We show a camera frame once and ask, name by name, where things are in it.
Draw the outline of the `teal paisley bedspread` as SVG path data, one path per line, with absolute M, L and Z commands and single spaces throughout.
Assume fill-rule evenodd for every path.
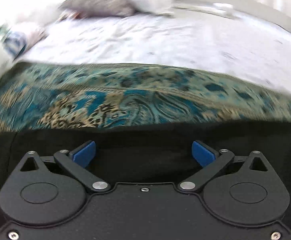
M 157 64 L 16 64 L 0 79 L 0 133 L 170 122 L 291 122 L 291 95 Z

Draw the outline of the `white bed sheet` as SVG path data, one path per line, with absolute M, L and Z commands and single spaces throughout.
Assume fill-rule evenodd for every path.
M 291 33 L 241 12 L 225 18 L 178 4 L 172 17 L 63 20 L 46 31 L 25 61 L 160 64 L 227 74 L 291 94 Z

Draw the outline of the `blue patterned white pillow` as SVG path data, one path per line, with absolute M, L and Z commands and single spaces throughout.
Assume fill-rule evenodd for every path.
M 46 37 L 45 28 L 34 22 L 0 23 L 0 79 L 17 58 Z

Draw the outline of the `grey patterned pillow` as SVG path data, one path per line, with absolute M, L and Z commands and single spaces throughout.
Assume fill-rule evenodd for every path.
M 135 13 L 128 0 L 65 0 L 60 9 L 82 13 L 89 17 L 129 17 Z

